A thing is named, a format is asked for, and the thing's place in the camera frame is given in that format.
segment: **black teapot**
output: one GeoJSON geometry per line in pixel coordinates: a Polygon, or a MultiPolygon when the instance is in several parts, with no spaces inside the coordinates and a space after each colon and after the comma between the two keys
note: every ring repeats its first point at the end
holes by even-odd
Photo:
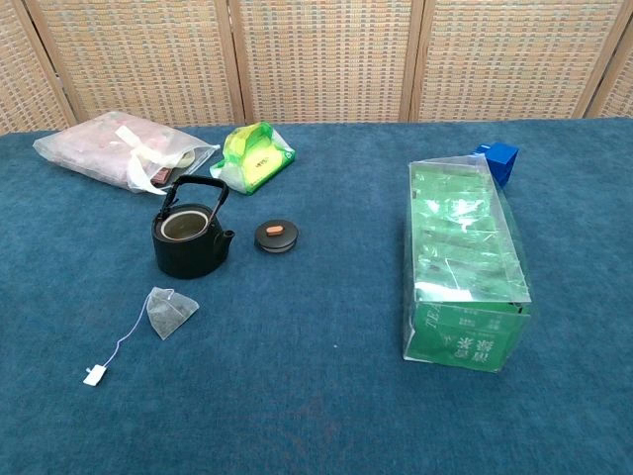
{"type": "Polygon", "coordinates": [[[178,177],[151,224],[156,261],[163,272],[180,279],[192,279],[212,272],[225,261],[235,233],[223,231],[217,213],[227,196],[228,186],[217,178],[178,177]],[[201,204],[171,206],[178,187],[184,183],[221,188],[214,209],[201,204]]]}

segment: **plastic wrap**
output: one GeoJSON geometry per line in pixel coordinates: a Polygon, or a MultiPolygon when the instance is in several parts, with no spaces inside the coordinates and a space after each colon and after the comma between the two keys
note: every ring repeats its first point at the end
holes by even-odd
{"type": "Polygon", "coordinates": [[[134,192],[164,194],[151,184],[162,168],[173,182],[193,173],[219,145],[123,112],[108,112],[33,144],[48,161],[134,192]]]}
{"type": "Polygon", "coordinates": [[[295,160],[295,151],[267,122],[238,127],[225,140],[224,159],[211,175],[250,195],[295,160]]]}
{"type": "Polygon", "coordinates": [[[482,157],[414,162],[405,263],[405,359],[499,371],[531,298],[482,157]]]}

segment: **green box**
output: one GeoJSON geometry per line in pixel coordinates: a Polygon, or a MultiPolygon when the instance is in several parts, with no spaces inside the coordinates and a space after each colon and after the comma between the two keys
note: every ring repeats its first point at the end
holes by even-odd
{"type": "Polygon", "coordinates": [[[486,160],[414,162],[409,179],[404,357],[500,371],[531,299],[486,160]]]}

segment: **teapot lid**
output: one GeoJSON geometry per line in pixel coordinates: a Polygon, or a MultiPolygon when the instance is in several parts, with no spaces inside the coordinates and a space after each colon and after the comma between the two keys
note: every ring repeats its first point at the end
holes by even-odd
{"type": "Polygon", "coordinates": [[[255,231],[255,245],[266,252],[286,252],[293,248],[298,236],[299,230],[290,221],[271,220],[255,231]]]}

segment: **woven screen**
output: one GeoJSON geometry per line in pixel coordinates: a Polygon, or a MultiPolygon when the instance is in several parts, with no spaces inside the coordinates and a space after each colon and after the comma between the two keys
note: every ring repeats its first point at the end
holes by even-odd
{"type": "Polygon", "coordinates": [[[432,20],[413,118],[572,117],[627,1],[427,0],[434,8],[424,10],[432,20]]]}
{"type": "Polygon", "coordinates": [[[613,86],[609,89],[599,114],[602,117],[633,117],[633,23],[627,33],[627,44],[616,56],[621,57],[613,86]]]}
{"type": "Polygon", "coordinates": [[[41,11],[81,119],[119,110],[173,126],[235,122],[226,67],[234,57],[223,52],[213,0],[29,5],[41,11]]]}
{"type": "Polygon", "coordinates": [[[17,11],[0,0],[0,134],[67,126],[17,11]]]}
{"type": "Polygon", "coordinates": [[[230,5],[247,120],[398,120],[410,0],[230,5]]]}

